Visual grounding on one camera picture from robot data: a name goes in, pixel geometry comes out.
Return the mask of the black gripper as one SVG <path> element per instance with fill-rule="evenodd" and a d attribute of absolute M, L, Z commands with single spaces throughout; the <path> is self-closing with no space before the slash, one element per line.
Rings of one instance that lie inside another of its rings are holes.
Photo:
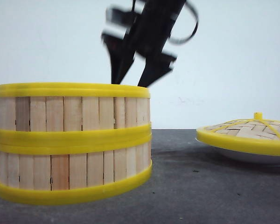
<path fill-rule="evenodd" d="M 135 52 L 146 58 L 146 65 L 138 82 L 148 87 L 169 73 L 170 64 L 177 57 L 162 53 L 184 0 L 146 0 L 141 14 L 124 38 L 103 32 L 111 62 L 111 83 L 120 84 L 134 62 Z"/>

